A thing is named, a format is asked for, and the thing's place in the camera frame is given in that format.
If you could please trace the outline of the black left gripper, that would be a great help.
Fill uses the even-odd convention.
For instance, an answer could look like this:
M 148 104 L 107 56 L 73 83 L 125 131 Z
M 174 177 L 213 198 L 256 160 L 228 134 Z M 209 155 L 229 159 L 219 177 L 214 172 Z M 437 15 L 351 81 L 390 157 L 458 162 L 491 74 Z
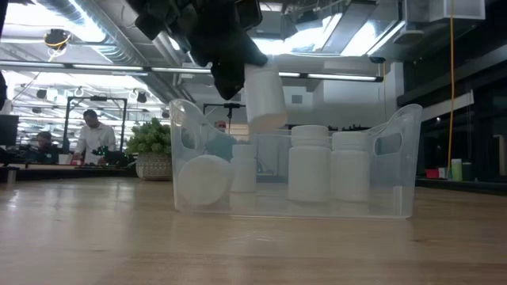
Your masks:
M 167 32 L 200 66 L 212 64 L 219 95 L 229 101 L 244 86 L 244 64 L 268 57 L 247 32 L 262 21 L 259 0 L 134 0 L 135 26 L 153 40 Z

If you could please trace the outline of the white pill bottle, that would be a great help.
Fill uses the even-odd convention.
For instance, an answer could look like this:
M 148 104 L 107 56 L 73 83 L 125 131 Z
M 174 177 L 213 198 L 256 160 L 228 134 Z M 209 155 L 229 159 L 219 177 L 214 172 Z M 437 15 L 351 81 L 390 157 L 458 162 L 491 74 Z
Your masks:
M 254 146 L 236 144 L 232 147 L 231 165 L 234 177 L 232 192 L 255 192 L 257 190 L 257 159 Z
M 366 203 L 370 188 L 368 134 L 342 131 L 332 135 L 332 192 L 337 200 Z
M 246 116 L 253 133 L 272 131 L 287 123 L 283 85 L 274 65 L 245 65 L 244 93 Z
M 324 203 L 330 199 L 330 141 L 327 127 L 292 128 L 288 152 L 288 198 Z
M 218 202 L 229 190 L 233 178 L 230 162 L 215 155 L 204 154 L 187 161 L 176 181 L 177 193 L 193 206 Z

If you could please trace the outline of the clear plastic basket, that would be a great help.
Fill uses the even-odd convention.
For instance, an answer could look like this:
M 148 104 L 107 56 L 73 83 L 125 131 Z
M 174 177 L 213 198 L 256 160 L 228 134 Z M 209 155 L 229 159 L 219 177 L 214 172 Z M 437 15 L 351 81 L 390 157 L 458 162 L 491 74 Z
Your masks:
M 182 166 L 207 154 L 205 144 L 214 135 L 227 135 L 216 129 L 201 129 L 204 114 L 193 103 L 176 100 L 170 104 L 173 194 L 175 207 L 187 213 L 237 216 L 282 216 L 307 218 L 406 219 L 412 215 L 421 128 L 421 106 L 400 108 L 386 123 L 365 132 L 371 141 L 370 188 L 366 203 L 335 199 L 332 192 L 330 141 L 330 199 L 324 203 L 292 201 L 288 198 L 288 152 L 292 147 L 290 130 L 252 134 L 236 144 L 254 146 L 257 159 L 257 190 L 230 190 L 216 203 L 193 206 L 177 193 L 176 181 Z

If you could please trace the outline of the person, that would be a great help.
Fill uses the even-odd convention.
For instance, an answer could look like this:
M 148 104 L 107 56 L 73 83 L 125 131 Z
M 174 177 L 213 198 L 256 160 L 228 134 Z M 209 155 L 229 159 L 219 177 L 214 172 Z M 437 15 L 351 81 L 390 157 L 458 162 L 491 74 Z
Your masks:
M 81 128 L 78 137 L 78 143 L 74 150 L 73 159 L 81 160 L 84 158 L 85 165 L 105 165 L 106 160 L 102 155 L 93 154 L 94 150 L 99 150 L 106 146 L 108 150 L 116 149 L 116 136 L 112 127 L 103 124 L 97 113 L 88 109 L 83 113 L 85 125 Z
M 227 123 L 223 120 L 216 121 L 215 128 L 225 133 Z M 229 162 L 233 158 L 233 145 L 237 142 L 236 138 L 231 135 L 214 135 L 211 139 L 208 139 L 205 150 L 207 154 L 218 156 Z
M 38 147 L 31 149 L 27 154 L 30 162 L 54 165 L 59 162 L 59 149 L 52 142 L 52 135 L 49 131 L 42 131 L 36 136 Z

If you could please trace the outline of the long ceiling light bar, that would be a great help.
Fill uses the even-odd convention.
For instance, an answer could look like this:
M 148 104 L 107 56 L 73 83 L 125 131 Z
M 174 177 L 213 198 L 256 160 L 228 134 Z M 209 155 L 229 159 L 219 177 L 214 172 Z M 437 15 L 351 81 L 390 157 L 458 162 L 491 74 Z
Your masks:
M 274 65 L 266 65 L 278 72 L 281 78 L 309 79 L 309 80 L 330 80 L 343 82 L 382 82 L 383 76 L 378 75 L 360 75 L 360 74 L 330 74 L 330 73 L 307 73 L 294 71 L 279 71 Z M 148 73 L 171 73 L 171 74 L 206 74 L 211 75 L 210 69 L 181 67 L 181 66 L 121 66 L 104 64 L 86 64 L 86 63 L 53 63 L 53 62 L 34 62 L 34 61 L 16 61 L 0 59 L 0 69 L 2 70 L 40 70 L 43 72 L 60 72 L 61 70 L 76 70 L 77 72 L 110 72 L 114 74 L 148 74 Z

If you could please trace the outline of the green artificial potted plant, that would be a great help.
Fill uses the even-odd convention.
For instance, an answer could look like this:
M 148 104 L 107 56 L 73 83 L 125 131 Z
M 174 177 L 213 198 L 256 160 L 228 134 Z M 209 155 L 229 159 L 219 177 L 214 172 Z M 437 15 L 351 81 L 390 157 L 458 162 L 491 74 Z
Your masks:
M 133 136 L 127 141 L 126 152 L 135 155 L 135 171 L 144 181 L 171 181 L 170 126 L 153 117 L 132 128 Z

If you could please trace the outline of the dark work table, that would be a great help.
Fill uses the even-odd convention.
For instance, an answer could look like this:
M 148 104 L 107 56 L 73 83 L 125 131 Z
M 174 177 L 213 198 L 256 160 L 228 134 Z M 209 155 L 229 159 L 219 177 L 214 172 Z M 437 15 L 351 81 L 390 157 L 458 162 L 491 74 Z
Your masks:
M 135 169 L 77 167 L 76 165 L 0 165 L 0 184 L 96 177 L 137 177 Z

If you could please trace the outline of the black monitor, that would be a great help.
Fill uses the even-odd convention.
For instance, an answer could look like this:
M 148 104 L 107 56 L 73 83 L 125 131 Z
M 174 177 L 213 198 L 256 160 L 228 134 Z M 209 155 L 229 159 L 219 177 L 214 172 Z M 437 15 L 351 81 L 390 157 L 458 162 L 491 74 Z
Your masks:
M 19 116 L 0 115 L 0 146 L 15 146 Z

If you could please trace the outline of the dark low shelf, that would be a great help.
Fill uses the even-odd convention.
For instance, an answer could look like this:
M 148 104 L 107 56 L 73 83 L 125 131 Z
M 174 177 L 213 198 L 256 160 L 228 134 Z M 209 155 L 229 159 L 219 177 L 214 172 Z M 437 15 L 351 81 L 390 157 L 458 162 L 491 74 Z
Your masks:
M 415 181 L 415 185 L 423 188 L 438 188 L 457 192 L 471 192 L 494 196 L 507 196 L 507 183 L 418 178 Z

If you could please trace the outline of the black gantry frame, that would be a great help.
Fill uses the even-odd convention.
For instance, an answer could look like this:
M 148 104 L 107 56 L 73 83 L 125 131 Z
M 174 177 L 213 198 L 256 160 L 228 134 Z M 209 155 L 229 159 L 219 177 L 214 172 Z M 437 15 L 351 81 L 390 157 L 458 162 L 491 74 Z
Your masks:
M 107 102 L 107 101 L 114 101 L 117 108 L 119 109 L 121 113 L 121 132 L 120 132 L 120 150 L 124 147 L 124 133 L 125 133 L 125 127 L 126 127 L 126 115 L 128 110 L 128 100 L 126 98 L 116 98 L 116 97 L 107 97 L 106 94 L 103 96 L 101 95 L 93 95 L 93 96 L 83 96 L 83 97 L 77 97 L 77 96 L 71 96 L 67 98 L 67 105 L 66 105 L 66 113 L 64 117 L 64 131 L 63 131 L 63 152 L 65 154 L 70 153 L 70 144 L 67 142 L 67 132 L 68 132 L 68 125 L 70 121 L 70 112 L 71 110 L 75 109 L 75 106 L 72 105 L 72 101 L 78 100 L 80 103 L 83 101 L 97 101 L 97 102 Z

